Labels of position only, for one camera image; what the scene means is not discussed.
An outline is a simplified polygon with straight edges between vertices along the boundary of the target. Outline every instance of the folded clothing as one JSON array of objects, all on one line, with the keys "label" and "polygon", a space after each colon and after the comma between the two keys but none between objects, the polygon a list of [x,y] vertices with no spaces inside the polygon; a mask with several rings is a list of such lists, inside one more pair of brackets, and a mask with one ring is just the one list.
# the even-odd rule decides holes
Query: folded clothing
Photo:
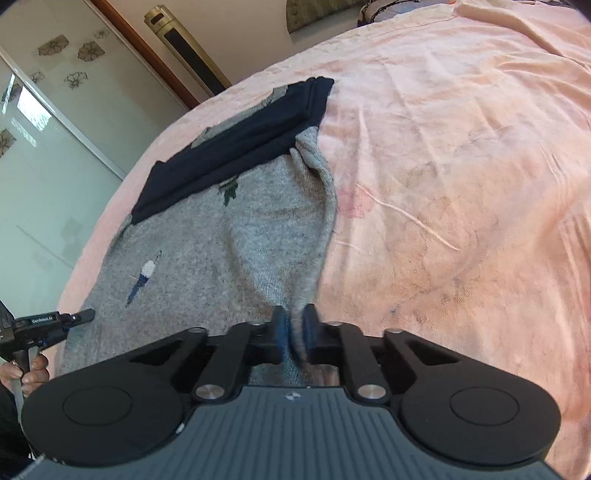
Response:
[{"label": "folded clothing", "polygon": [[332,79],[318,77],[289,85],[284,96],[248,121],[198,146],[187,146],[166,163],[156,162],[131,212],[131,223],[287,153],[297,134],[318,127],[333,84]]},{"label": "folded clothing", "polygon": [[[145,217],[134,224],[128,216],[115,236],[86,300],[95,320],[70,332],[64,371],[197,325],[219,335],[235,323],[269,320],[276,305],[298,323],[316,295],[336,215],[316,145],[332,84],[275,89],[153,169],[145,208],[136,209]],[[213,181],[221,183],[208,188]],[[306,380],[289,361],[254,377]]]}]

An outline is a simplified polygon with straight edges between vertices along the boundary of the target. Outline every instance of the pillow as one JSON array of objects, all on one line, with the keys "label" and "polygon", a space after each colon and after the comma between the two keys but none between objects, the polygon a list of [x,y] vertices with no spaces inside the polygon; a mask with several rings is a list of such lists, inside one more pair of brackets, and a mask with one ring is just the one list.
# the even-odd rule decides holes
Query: pillow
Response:
[{"label": "pillow", "polygon": [[361,27],[374,22],[388,20],[398,14],[403,14],[434,4],[453,3],[449,0],[371,0],[363,6],[357,26]]},{"label": "pillow", "polygon": [[287,0],[287,31],[293,33],[321,18],[362,3],[363,0]]}]

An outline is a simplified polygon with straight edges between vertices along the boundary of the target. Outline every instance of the wooden door frame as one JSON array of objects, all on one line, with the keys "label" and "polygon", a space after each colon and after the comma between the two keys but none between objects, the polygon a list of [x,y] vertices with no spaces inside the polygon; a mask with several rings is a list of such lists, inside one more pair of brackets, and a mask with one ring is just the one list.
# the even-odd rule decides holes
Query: wooden door frame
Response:
[{"label": "wooden door frame", "polygon": [[145,61],[160,75],[160,78],[171,88],[181,101],[192,109],[199,105],[199,101],[183,85],[177,76],[167,67],[154,50],[139,36],[133,27],[107,0],[90,0],[105,18],[125,37]]}]

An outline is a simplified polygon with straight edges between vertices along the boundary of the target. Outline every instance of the pink bedsheet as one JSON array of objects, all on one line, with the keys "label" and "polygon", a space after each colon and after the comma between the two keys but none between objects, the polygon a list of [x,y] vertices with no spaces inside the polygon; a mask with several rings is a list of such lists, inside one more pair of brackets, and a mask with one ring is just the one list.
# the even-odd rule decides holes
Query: pink bedsheet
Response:
[{"label": "pink bedsheet", "polygon": [[560,405],[548,462],[591,471],[591,24],[510,0],[436,5],[333,38],[200,105],[109,202],[62,295],[75,311],[150,168],[311,75],[339,213],[325,320],[398,326],[533,380]]}]

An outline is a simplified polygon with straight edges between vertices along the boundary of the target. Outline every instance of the glass panel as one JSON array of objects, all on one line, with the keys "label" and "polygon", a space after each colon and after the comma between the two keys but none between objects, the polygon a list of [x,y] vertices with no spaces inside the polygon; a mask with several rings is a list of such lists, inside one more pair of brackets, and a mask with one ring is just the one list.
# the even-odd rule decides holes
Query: glass panel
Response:
[{"label": "glass panel", "polygon": [[83,0],[21,0],[0,46],[98,149],[129,172],[187,109]]},{"label": "glass panel", "polygon": [[0,85],[0,299],[19,317],[56,309],[121,181],[2,60]]}]

